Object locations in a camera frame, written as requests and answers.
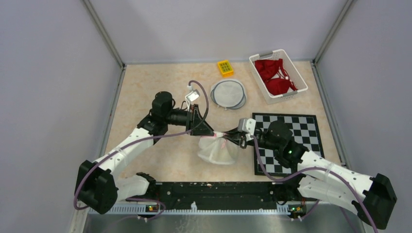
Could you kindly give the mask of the red satin bra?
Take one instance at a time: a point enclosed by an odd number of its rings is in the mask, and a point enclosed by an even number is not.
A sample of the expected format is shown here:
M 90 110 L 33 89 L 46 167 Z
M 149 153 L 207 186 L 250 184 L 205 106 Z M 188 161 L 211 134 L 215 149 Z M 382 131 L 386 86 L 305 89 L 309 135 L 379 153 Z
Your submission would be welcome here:
M 284 68 L 283 59 L 257 60 L 255 68 L 270 94 L 276 96 L 298 90 Z

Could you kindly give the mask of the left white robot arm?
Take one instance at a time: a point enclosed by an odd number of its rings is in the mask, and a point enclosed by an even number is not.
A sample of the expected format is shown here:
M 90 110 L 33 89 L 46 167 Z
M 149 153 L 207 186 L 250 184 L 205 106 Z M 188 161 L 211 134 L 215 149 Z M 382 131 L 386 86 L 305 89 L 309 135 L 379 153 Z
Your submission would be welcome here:
M 81 163 L 74 192 L 75 209 L 81 209 L 77 205 L 80 200 L 99 214 L 108 212 L 120 196 L 120 186 L 116 184 L 119 174 L 147 148 L 161 138 L 169 137 L 169 125 L 184 126 L 183 134 L 213 136 L 214 131 L 206 123 L 206 116 L 202 116 L 198 105 L 192 103 L 199 96 L 198 90 L 189 91 L 185 96 L 188 109 L 184 110 L 175 108 L 171 93 L 158 92 L 148 115 L 126 139 L 94 162 L 86 160 Z

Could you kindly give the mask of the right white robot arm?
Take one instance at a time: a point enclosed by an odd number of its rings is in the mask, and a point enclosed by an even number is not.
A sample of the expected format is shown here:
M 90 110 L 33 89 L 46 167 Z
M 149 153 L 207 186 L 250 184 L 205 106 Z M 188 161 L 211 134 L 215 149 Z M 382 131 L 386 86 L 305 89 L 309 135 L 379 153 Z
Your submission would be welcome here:
M 276 120 L 263 131 L 256 127 L 256 121 L 242 118 L 237 128 L 223 133 L 223 137 L 241 148 L 254 146 L 273 151 L 274 159 L 283 167 L 296 172 L 285 178 L 274 178 L 263 166 L 261 157 L 257 160 L 262 171 L 276 183 L 284 183 L 285 194 L 291 200 L 301 196 L 326 201 L 354 213 L 375 232 L 385 230 L 397 202 L 397 196 L 390 179 L 378 173 L 375 176 L 354 172 L 339 166 L 309 150 L 293 139 L 286 123 Z

